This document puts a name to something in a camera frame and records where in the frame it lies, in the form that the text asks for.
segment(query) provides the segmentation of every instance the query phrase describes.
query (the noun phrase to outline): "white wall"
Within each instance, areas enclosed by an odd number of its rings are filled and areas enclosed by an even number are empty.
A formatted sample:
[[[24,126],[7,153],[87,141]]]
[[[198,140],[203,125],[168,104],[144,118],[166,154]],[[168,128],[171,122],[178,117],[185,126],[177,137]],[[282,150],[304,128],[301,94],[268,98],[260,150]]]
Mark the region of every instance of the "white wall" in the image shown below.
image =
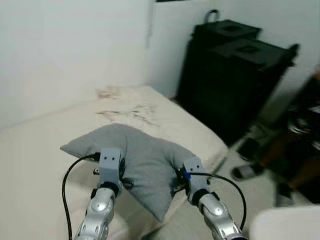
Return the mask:
[[[189,0],[155,5],[147,76],[149,84],[167,97],[176,94],[195,25],[202,24],[205,14],[218,3],[218,0]]]
[[[1,0],[0,128],[145,84],[149,0]]]
[[[262,41],[287,48],[300,43],[296,67],[290,68],[261,113],[272,123],[288,105],[319,63],[319,0],[225,0],[222,16],[263,28]]]

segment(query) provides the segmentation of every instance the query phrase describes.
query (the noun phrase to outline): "black storage bin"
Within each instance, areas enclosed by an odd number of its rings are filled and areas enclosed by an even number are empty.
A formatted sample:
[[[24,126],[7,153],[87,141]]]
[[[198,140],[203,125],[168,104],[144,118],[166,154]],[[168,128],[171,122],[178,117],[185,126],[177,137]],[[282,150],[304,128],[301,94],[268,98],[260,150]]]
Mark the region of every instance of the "black storage bin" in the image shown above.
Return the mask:
[[[183,69],[176,99],[183,101],[185,88],[190,87],[193,82],[192,75],[197,74],[197,63],[202,60],[207,49],[226,44],[243,38],[257,38],[262,29],[248,26],[232,20],[197,25],[194,29],[193,38],[187,46]]]
[[[179,103],[231,145],[256,118],[297,51],[297,44],[283,49],[254,39],[208,49]]]

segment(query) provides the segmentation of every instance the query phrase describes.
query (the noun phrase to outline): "bed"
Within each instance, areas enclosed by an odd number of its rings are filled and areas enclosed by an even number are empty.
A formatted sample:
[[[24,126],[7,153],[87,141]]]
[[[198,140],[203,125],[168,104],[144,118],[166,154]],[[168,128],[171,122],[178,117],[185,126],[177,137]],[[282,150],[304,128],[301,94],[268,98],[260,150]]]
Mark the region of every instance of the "bed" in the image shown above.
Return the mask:
[[[175,142],[199,156],[211,172],[228,152],[210,129],[148,86],[109,89],[99,95],[102,99],[0,130],[1,239],[68,238],[61,184],[76,159],[59,148],[98,127],[121,123]],[[69,175],[66,196],[73,235],[96,187],[96,166],[84,161]],[[179,192],[160,223],[124,191],[117,198],[108,239],[139,239],[170,221],[185,201],[184,191]]]

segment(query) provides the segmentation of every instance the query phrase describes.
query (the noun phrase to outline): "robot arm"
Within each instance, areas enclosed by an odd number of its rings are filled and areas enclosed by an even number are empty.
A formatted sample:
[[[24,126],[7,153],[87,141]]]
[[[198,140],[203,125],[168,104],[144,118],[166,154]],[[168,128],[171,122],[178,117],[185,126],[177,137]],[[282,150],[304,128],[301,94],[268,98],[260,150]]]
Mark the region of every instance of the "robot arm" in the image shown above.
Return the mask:
[[[75,240],[107,239],[109,224],[114,217],[116,197],[123,189],[120,181],[122,166],[119,149],[102,149],[99,169],[93,171],[93,174],[99,175],[98,188],[92,192],[85,218],[75,235]]]
[[[190,204],[198,206],[206,225],[212,231],[213,238],[215,240],[246,240],[231,218],[226,205],[220,202],[215,193],[209,192],[206,177],[188,174],[205,172],[201,160],[198,157],[186,160],[183,172],[184,180],[187,180],[188,201]]]

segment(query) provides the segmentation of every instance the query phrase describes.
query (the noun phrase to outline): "gray cushion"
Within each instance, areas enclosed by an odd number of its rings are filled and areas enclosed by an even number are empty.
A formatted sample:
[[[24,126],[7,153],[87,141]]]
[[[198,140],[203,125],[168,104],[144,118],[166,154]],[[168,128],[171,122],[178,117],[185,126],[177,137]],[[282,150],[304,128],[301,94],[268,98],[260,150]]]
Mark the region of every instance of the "gray cushion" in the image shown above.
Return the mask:
[[[61,150],[80,158],[106,147],[121,149],[125,159],[123,178],[134,181],[128,191],[162,222],[174,197],[173,188],[178,185],[175,170],[195,155],[178,144],[122,124],[100,127]]]

